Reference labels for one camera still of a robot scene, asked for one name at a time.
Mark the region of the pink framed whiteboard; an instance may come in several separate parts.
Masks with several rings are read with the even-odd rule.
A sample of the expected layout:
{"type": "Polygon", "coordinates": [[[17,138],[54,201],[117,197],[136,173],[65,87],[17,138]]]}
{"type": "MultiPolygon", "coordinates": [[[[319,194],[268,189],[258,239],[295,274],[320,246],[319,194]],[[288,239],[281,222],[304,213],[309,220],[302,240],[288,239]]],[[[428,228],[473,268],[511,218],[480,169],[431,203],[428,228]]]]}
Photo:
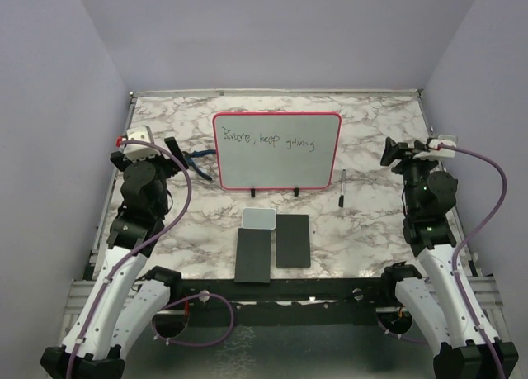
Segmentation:
{"type": "Polygon", "coordinates": [[[212,126],[225,190],[324,189],[332,181],[336,112],[220,112],[212,126]]]}

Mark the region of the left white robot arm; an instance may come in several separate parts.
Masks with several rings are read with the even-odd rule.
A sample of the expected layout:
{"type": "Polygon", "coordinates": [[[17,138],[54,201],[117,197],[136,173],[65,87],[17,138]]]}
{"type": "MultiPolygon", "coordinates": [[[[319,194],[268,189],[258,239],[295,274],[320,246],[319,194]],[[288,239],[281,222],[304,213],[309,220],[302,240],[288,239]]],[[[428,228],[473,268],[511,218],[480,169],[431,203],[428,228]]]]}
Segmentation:
{"type": "Polygon", "coordinates": [[[52,378],[120,378],[125,355],[143,328],[162,307],[177,306],[182,298],[181,274],[160,268],[148,278],[146,296],[125,301],[136,277],[170,224],[167,181],[188,173],[184,153],[173,137],[164,147],[153,139],[125,137],[124,148],[111,154],[123,173],[123,201],[111,224],[104,263],[74,326],[62,343],[48,347],[40,365],[52,378]]]}

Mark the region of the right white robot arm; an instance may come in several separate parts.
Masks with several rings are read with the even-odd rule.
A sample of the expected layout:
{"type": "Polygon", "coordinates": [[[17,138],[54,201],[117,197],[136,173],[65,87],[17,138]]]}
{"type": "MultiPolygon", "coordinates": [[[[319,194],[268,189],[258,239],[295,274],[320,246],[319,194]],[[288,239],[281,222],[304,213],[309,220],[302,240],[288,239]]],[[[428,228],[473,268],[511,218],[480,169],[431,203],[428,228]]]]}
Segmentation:
{"type": "Polygon", "coordinates": [[[508,378],[516,346],[485,315],[460,260],[468,240],[456,242],[446,217],[458,181],[438,165],[459,151],[448,135],[413,144],[386,139],[380,163],[403,178],[403,236],[421,266],[387,267],[379,296],[408,310],[434,353],[437,378],[508,378]]]}

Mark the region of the white whiteboard marker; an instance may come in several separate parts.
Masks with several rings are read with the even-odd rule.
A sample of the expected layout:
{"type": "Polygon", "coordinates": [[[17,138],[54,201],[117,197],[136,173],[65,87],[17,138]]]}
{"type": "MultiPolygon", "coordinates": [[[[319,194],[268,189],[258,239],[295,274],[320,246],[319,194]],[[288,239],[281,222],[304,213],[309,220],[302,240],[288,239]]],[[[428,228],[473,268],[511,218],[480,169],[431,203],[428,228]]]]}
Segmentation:
{"type": "Polygon", "coordinates": [[[341,171],[341,178],[340,178],[340,194],[339,194],[339,200],[338,200],[338,206],[340,208],[344,207],[344,201],[345,201],[345,193],[346,193],[346,180],[347,180],[347,172],[345,169],[341,171]]]}

